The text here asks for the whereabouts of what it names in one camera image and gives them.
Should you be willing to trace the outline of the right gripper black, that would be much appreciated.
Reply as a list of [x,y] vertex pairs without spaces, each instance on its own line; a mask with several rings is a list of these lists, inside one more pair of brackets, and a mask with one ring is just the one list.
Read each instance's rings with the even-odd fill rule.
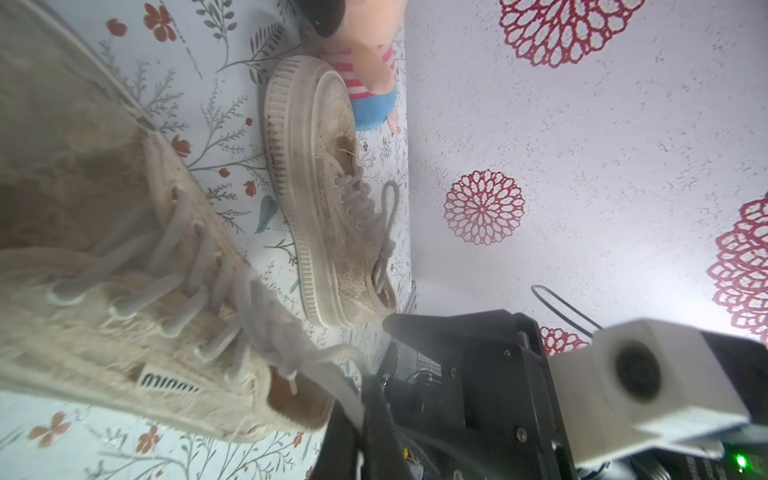
[[365,380],[364,423],[335,409],[315,479],[590,479],[576,464],[538,323],[521,313],[394,314],[395,340],[438,364]]

